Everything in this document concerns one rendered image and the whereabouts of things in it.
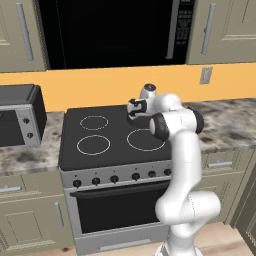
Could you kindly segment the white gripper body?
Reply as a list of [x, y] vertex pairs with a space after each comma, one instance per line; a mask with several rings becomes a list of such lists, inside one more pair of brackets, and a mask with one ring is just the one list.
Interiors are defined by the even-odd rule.
[[145, 99], [130, 99], [127, 104], [127, 113], [130, 120], [145, 116], [147, 111], [147, 102]]

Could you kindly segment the black and steel stove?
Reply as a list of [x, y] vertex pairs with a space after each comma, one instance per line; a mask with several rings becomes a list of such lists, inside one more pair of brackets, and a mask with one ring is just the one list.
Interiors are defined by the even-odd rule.
[[[73, 237], [83, 235], [72, 216], [77, 210], [71, 192], [125, 186], [169, 180], [164, 170], [171, 169], [170, 146], [154, 138], [148, 128], [148, 119], [138, 126], [127, 120], [124, 105], [69, 109], [64, 115], [59, 170], [69, 212]], [[149, 171], [156, 177], [149, 177]], [[140, 178], [132, 179], [133, 173]], [[110, 177], [116, 175], [117, 183]], [[100, 178], [100, 184], [92, 179]], [[74, 180], [81, 180], [79, 188]]]

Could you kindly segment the steel stove bottom drawer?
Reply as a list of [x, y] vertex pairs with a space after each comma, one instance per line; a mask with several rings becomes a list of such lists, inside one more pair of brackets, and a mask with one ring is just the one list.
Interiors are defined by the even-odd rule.
[[140, 246], [166, 239], [168, 227], [166, 225], [141, 225], [131, 228], [96, 232], [75, 238], [78, 256]]

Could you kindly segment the black microwave oven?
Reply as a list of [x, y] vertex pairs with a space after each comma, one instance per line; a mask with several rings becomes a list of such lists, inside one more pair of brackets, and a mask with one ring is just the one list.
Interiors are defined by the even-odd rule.
[[166, 59], [173, 0], [38, 0], [50, 68], [183, 64], [195, 0], [180, 0]]

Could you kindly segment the olive drawer front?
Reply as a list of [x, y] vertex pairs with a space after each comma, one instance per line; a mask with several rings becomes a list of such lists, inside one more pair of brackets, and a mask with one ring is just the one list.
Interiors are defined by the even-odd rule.
[[[227, 162], [227, 161], [231, 161], [232, 166], [223, 167], [223, 168], [208, 168], [209, 163]], [[214, 175], [214, 174], [220, 175], [220, 174], [244, 172], [241, 152], [239, 150], [204, 154], [202, 157], [202, 168], [203, 168], [202, 174], [204, 176]]]
[[41, 172], [0, 177], [0, 188], [21, 186], [17, 192], [0, 193], [0, 202], [31, 199], [63, 193], [59, 172]]

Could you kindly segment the black oven door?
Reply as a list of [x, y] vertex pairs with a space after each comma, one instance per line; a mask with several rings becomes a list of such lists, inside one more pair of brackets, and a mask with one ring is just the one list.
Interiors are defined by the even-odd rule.
[[155, 204], [166, 189], [98, 198], [71, 197], [82, 235], [157, 223]]

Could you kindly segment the black and steel toaster oven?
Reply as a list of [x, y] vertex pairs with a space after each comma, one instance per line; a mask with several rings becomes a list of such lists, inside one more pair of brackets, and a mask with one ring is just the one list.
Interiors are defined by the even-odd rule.
[[39, 85], [0, 86], [0, 147], [39, 146], [46, 121]]

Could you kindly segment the olive base cupboard door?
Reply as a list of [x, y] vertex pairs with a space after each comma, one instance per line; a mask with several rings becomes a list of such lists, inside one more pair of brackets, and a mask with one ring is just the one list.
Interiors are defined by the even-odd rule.
[[220, 199], [221, 212], [211, 219], [210, 223], [226, 220], [243, 176], [243, 172], [203, 176], [201, 182], [194, 188], [194, 191], [212, 191]]
[[[55, 209], [59, 202], [64, 227]], [[74, 245], [63, 195], [0, 203], [0, 256], [18, 256]]]

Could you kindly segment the olive side cupboard panel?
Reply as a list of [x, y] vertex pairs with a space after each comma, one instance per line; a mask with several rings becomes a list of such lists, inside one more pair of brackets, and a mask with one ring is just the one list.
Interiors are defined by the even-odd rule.
[[256, 165], [237, 205], [234, 217], [234, 228], [239, 231], [253, 256], [256, 256]]

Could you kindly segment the grey wall outlet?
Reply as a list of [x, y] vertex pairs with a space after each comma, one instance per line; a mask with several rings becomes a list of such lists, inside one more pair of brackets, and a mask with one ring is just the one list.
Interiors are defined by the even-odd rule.
[[209, 84], [211, 74], [212, 74], [212, 68], [211, 67], [203, 68], [202, 72], [201, 72], [200, 83], [201, 84]]

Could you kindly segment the olive wall cupboard door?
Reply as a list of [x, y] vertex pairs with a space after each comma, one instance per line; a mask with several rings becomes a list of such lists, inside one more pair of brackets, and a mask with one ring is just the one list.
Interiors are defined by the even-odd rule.
[[[207, 54], [202, 55], [210, 3], [216, 8]], [[196, 0], [186, 62], [256, 62], [256, 0]]]
[[[32, 46], [28, 61], [15, 3], [22, 3]], [[49, 68], [38, 0], [0, 0], [0, 72], [44, 71]]]

